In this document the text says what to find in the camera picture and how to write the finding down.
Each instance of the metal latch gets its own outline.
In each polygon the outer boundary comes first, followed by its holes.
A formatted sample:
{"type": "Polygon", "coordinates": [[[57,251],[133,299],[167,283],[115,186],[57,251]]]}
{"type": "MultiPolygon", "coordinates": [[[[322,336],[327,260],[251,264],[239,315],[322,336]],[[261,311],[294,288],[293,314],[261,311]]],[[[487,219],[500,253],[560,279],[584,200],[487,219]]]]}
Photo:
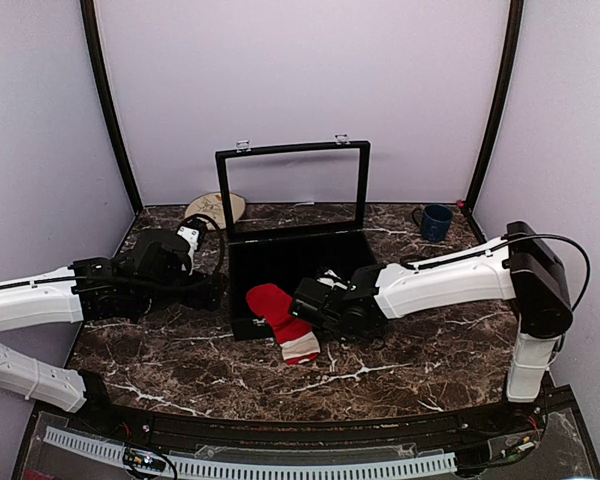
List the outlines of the metal latch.
{"type": "Polygon", "coordinates": [[[336,134],[336,143],[338,145],[349,145],[351,143],[349,141],[349,135],[347,135],[346,133],[336,134]]]}
{"type": "Polygon", "coordinates": [[[251,140],[238,140],[236,142],[236,152],[238,152],[238,153],[250,152],[251,146],[249,145],[249,143],[251,143],[251,140]]]}

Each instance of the robotic arm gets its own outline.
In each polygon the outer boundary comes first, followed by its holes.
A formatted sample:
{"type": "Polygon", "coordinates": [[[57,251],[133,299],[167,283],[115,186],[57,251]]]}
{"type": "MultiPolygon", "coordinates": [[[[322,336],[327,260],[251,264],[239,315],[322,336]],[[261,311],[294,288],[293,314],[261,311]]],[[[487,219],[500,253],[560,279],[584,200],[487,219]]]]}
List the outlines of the robotic arm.
{"type": "MultiPolygon", "coordinates": [[[[69,267],[15,282],[0,282],[0,332],[45,323],[76,323],[123,317],[182,303],[196,309],[219,306],[226,282],[193,268],[205,233],[203,215],[189,217],[177,233],[145,230],[126,253],[80,260],[69,267]]],[[[61,369],[0,343],[0,388],[75,413],[87,401],[102,401],[106,388],[96,374],[61,369]]]]}
{"type": "Polygon", "coordinates": [[[424,261],[361,268],[345,285],[305,278],[291,313],[317,327],[360,334],[387,320],[476,300],[514,300],[520,317],[507,377],[511,402],[533,402],[557,342],[573,321],[564,267],[523,222],[484,245],[424,261]]]}

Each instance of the mug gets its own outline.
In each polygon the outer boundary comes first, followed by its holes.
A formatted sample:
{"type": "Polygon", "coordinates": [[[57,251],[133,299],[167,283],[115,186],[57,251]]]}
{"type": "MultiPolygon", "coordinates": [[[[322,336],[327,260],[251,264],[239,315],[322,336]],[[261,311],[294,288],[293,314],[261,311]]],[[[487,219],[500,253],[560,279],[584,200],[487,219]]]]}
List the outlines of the mug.
{"type": "Polygon", "coordinates": [[[427,205],[424,208],[415,208],[411,212],[411,218],[420,229],[425,240],[438,243],[444,240],[451,226],[453,212],[444,205],[427,205]],[[422,219],[418,221],[416,214],[421,213],[422,219]]]}

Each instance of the mug handle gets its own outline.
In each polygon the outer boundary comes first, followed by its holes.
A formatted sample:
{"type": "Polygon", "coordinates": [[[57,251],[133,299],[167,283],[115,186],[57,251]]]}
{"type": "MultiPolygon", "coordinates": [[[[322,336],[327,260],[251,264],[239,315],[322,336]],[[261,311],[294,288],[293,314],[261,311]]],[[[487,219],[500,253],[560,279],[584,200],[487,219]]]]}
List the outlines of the mug handle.
{"type": "Polygon", "coordinates": [[[413,223],[416,224],[416,226],[418,228],[420,228],[422,226],[422,219],[420,219],[420,221],[418,221],[418,219],[416,218],[416,213],[420,212],[423,216],[424,216],[424,210],[420,207],[414,208],[413,211],[411,212],[411,220],[413,220],[413,223]]]}

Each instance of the box lid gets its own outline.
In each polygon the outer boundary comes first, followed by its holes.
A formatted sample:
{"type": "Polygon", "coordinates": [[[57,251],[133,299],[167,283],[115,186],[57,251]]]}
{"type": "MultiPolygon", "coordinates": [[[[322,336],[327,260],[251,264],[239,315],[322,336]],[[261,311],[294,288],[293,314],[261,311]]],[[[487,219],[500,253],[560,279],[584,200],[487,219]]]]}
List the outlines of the box lid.
{"type": "Polygon", "coordinates": [[[346,232],[360,230],[364,223],[364,210],[367,197],[367,182],[369,178],[369,154],[371,144],[366,140],[349,141],[337,138],[334,142],[300,143],[291,145],[275,145],[267,147],[250,148],[248,144],[238,144],[235,150],[222,150],[216,152],[216,166],[218,168],[218,180],[220,193],[222,195],[222,207],[227,225],[227,236],[230,243],[242,243],[259,240],[272,240],[276,238],[298,237],[306,235],[321,235],[325,233],[346,232]],[[355,214],[349,221],[338,221],[323,223],[320,225],[303,225],[297,227],[284,227],[269,230],[239,231],[236,229],[233,212],[231,210],[229,187],[229,176],[227,172],[227,160],[262,155],[317,152],[329,150],[357,150],[357,190],[355,195],[355,214]]]}

